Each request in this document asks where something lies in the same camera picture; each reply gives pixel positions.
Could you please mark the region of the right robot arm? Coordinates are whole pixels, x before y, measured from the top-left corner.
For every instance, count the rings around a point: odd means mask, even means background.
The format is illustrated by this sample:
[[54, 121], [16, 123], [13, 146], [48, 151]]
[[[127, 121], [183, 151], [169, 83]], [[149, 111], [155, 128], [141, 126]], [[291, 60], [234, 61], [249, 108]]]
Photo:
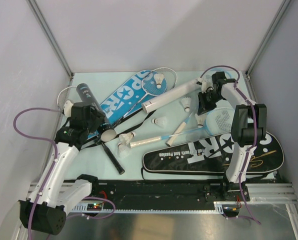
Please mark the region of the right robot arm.
[[267, 133], [267, 107], [247, 97], [238, 86], [238, 80], [226, 78], [223, 71], [212, 75], [212, 82], [198, 78], [201, 93], [198, 94], [198, 114], [213, 110], [216, 103], [226, 100], [234, 109], [231, 137], [234, 142], [229, 167], [223, 175], [218, 192], [227, 201], [237, 195], [244, 197], [243, 182], [252, 153]]

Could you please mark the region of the feather shuttlecock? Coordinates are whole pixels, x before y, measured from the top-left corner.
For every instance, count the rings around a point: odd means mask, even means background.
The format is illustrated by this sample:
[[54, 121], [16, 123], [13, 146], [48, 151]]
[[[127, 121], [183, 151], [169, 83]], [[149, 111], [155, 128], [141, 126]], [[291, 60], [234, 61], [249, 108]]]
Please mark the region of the feather shuttlecock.
[[135, 137], [136, 133], [135, 132], [128, 132], [128, 133], [122, 133], [119, 135], [119, 141], [124, 144], [124, 145], [128, 145], [131, 140]]

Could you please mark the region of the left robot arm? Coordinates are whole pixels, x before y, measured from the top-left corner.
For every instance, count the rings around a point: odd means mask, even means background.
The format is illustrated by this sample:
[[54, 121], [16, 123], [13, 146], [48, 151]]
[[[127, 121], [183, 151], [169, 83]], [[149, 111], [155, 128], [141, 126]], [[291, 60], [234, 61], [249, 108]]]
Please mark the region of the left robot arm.
[[97, 177], [82, 174], [65, 192], [61, 187], [66, 171], [86, 143], [105, 119], [105, 114], [93, 105], [74, 103], [70, 117], [50, 140], [53, 146], [46, 168], [38, 184], [26, 200], [20, 200], [19, 219], [28, 229], [49, 235], [58, 235], [63, 229], [69, 212], [81, 200], [96, 199], [100, 194]]

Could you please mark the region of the black shuttlecock tube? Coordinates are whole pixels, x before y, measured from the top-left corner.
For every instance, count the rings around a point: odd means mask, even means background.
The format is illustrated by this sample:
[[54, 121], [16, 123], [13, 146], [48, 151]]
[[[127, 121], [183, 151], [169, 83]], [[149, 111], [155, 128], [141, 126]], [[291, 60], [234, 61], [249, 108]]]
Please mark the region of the black shuttlecock tube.
[[97, 133], [100, 139], [105, 143], [113, 140], [117, 136], [117, 133], [96, 100], [90, 87], [86, 83], [80, 83], [76, 87], [76, 91], [82, 102], [91, 106], [92, 112], [95, 115], [95, 126], [92, 127], [91, 132]]

